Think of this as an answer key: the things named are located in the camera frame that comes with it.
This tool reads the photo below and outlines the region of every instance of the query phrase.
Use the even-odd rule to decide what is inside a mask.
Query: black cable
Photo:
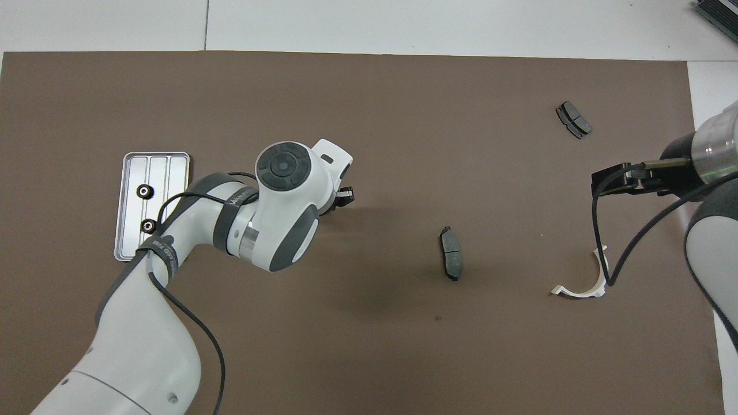
[[[251,177],[252,179],[256,180],[256,176],[252,173],[246,173],[245,171],[231,171],[228,173],[231,176],[246,176]]]
[[[184,304],[180,303],[179,300],[177,300],[171,292],[167,291],[167,289],[164,288],[161,283],[159,283],[159,280],[156,279],[156,276],[153,272],[148,273],[148,279],[151,280],[151,283],[156,287],[157,290],[159,290],[159,292],[162,293],[162,295],[164,295],[169,301],[171,301],[172,304],[174,304],[178,309],[185,313],[192,321],[195,322],[195,324],[200,326],[200,329],[202,329],[202,331],[205,332],[210,341],[213,342],[213,346],[215,346],[215,351],[218,352],[218,359],[221,362],[221,387],[218,390],[218,400],[215,401],[215,408],[213,409],[213,415],[218,415],[218,411],[220,411],[221,408],[221,401],[223,400],[223,390],[225,389],[226,385],[226,360],[223,357],[223,351],[221,350],[220,345],[218,345],[218,341],[215,339],[215,336],[210,331],[210,329],[205,326],[205,323],[203,323],[202,320],[197,318],[194,313],[192,313]]]
[[[178,199],[180,197],[189,197],[189,196],[204,197],[205,199],[213,200],[214,202],[218,202],[218,203],[225,203],[226,202],[223,199],[219,199],[219,198],[217,198],[215,196],[211,196],[211,195],[206,194],[206,193],[194,193],[194,192],[182,192],[182,193],[178,193],[178,194],[170,197],[169,199],[167,199],[167,201],[164,202],[164,204],[159,208],[159,215],[156,217],[156,223],[158,223],[158,224],[162,224],[163,223],[163,220],[164,220],[164,209],[167,207],[167,205],[169,205],[172,201],[174,201],[174,200],[176,200],[176,199]]]
[[[626,170],[628,168],[621,169],[621,171],[616,171],[612,175],[608,176],[601,184],[597,187],[597,191],[594,193],[593,201],[592,201],[592,223],[595,230],[595,241],[597,243],[597,253],[599,254],[600,261],[602,264],[605,264],[604,262],[604,252],[602,250],[602,243],[600,240],[599,235],[599,226],[597,225],[597,199],[601,196],[602,190],[609,184],[609,182],[612,182],[615,178],[611,178],[612,176],[617,177],[618,174],[623,174],[623,170]],[[661,221],[661,219],[665,218],[666,215],[670,214],[671,212],[677,210],[681,205],[684,205],[685,203],[689,202],[691,199],[694,199],[697,196],[700,196],[704,193],[707,193],[711,191],[712,189],[716,188],[717,186],[724,185],[727,182],[730,182],[731,180],[738,179],[738,171],[735,171],[731,174],[728,174],[727,176],[720,177],[719,179],[715,180],[714,182],[710,182],[706,185],[702,185],[693,191],[688,192],[683,197],[679,198],[676,202],[670,204],[665,209],[663,209],[661,212],[659,212],[656,216],[654,216],[648,223],[646,223],[641,230],[638,231],[638,233],[635,234],[633,239],[630,240],[627,247],[623,251],[622,255],[620,255],[620,259],[618,259],[618,263],[615,265],[615,269],[613,270],[612,276],[609,275],[608,270],[606,267],[602,267],[602,271],[604,273],[605,280],[607,280],[607,285],[609,287],[612,287],[615,284],[615,281],[618,279],[618,275],[620,274],[620,271],[625,264],[625,261],[628,259],[628,256],[633,251],[633,248],[635,248],[636,244],[648,233],[649,230],[651,230],[658,222]]]

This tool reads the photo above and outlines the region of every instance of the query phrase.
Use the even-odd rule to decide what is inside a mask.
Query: white curved bracket
[[[602,252],[604,252],[607,249],[606,245],[602,245]],[[566,289],[562,285],[557,285],[555,288],[551,290],[553,294],[566,294],[569,297],[574,298],[587,298],[587,297],[601,297],[604,295],[604,288],[605,288],[605,279],[604,279],[604,268],[602,267],[602,262],[599,260],[599,255],[597,254],[597,250],[592,251],[593,254],[595,254],[595,258],[597,258],[597,264],[599,264],[600,269],[600,275],[599,278],[597,278],[597,282],[595,283],[594,287],[588,289],[585,292],[571,292],[568,289]],[[604,257],[604,265],[607,267],[607,269],[610,269],[610,265],[607,263],[607,257],[603,254]]]

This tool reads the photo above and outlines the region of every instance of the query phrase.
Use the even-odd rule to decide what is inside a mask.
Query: brown mat
[[[321,221],[298,265],[270,275],[200,247],[170,285],[223,346],[222,414],[723,412],[676,216],[603,298],[548,294],[596,279],[590,173],[692,130],[684,62],[7,53],[0,100],[0,412],[31,411],[92,341],[123,268],[124,154],[187,151],[200,177],[321,137],[353,154],[356,202]],[[564,100],[594,127],[584,140],[556,118]],[[603,200],[613,263],[671,201]],[[457,283],[438,246],[447,225]],[[205,414],[217,359],[185,323],[203,364],[189,412]]]

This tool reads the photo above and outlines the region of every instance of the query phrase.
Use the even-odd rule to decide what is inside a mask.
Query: silver tray
[[[156,220],[162,204],[185,191],[189,182],[190,156],[187,153],[155,151],[128,153],[123,157],[113,251],[118,261],[130,261],[136,255],[136,249],[148,237],[141,232],[141,222],[144,219]],[[137,196],[136,190],[143,184],[154,189],[150,199]],[[175,206],[176,202],[167,206],[165,218]]]

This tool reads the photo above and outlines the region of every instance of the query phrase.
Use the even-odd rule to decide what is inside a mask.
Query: round button pad
[[[310,155],[297,143],[279,143],[266,149],[256,162],[257,176],[274,191],[290,191],[310,175]]]

